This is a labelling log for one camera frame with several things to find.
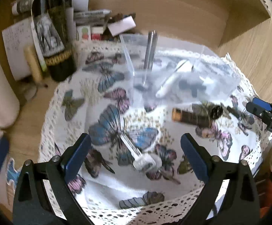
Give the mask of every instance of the pink eraser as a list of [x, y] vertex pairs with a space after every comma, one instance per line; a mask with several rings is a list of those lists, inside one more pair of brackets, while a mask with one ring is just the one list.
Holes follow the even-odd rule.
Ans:
[[130, 30], [136, 27], [136, 24], [132, 16], [126, 17], [118, 22], [108, 24], [108, 29], [110, 30], [112, 36], [117, 36], [118, 34]]

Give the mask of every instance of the butterfly tablecloth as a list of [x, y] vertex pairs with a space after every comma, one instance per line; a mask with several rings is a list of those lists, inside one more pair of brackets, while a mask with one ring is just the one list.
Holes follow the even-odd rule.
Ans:
[[[60, 83], [46, 113], [42, 128], [39, 162], [62, 154], [81, 133], [91, 136], [92, 148], [69, 188], [95, 224], [163, 224], [183, 218], [197, 199], [199, 181], [180, 147], [180, 137], [189, 132], [210, 155], [224, 161], [247, 160], [252, 169], [267, 147], [270, 133], [261, 120], [246, 112], [245, 105], [256, 93], [229, 56], [223, 58], [241, 82], [224, 102], [203, 102], [179, 106], [205, 114], [221, 105], [223, 114], [210, 128], [172, 122], [172, 106], [130, 106], [131, 87], [120, 44], [96, 42], [76, 45], [77, 72]], [[135, 50], [138, 60], [144, 55]], [[184, 57], [191, 52], [183, 51]], [[206, 62], [214, 58], [206, 57]], [[155, 64], [174, 62], [172, 57], [155, 58]], [[236, 110], [242, 120], [229, 114]], [[142, 152], [155, 153], [162, 160], [160, 173], [141, 173], [120, 139], [124, 133]], [[180, 184], [168, 179], [173, 177]], [[219, 199], [228, 182], [222, 183]], [[64, 217], [48, 182], [45, 186], [58, 216]]]

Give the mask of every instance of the metal bolt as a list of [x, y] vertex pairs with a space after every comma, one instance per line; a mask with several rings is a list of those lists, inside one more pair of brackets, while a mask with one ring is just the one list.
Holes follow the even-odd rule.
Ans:
[[248, 165], [248, 163], [247, 163], [246, 160], [241, 160], [241, 164], [244, 165], [244, 166], [247, 166], [247, 165]]
[[31, 160], [26, 160], [25, 161], [25, 166], [29, 166], [31, 164], [31, 162], [32, 162]]
[[53, 162], [57, 162], [60, 160], [60, 156], [53, 156], [52, 160], [53, 160]]
[[212, 156], [212, 161], [219, 162], [220, 161], [220, 157], [219, 156]]

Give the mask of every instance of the handwritten note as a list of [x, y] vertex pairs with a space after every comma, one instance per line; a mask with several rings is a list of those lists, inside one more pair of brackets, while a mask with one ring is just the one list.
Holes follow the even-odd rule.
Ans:
[[21, 80], [31, 74], [24, 56], [24, 47], [34, 44], [31, 18], [24, 19], [2, 31], [8, 63], [15, 80]]

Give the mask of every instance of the green butterfly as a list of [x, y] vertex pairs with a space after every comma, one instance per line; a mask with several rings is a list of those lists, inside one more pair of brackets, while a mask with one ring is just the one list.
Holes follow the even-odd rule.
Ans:
[[69, 90], [65, 92], [63, 102], [62, 102], [62, 106], [65, 107], [64, 117], [66, 121], [70, 121], [74, 117], [74, 115], [77, 113], [78, 108], [81, 107], [85, 102], [84, 98], [73, 99], [72, 92], [73, 90]]

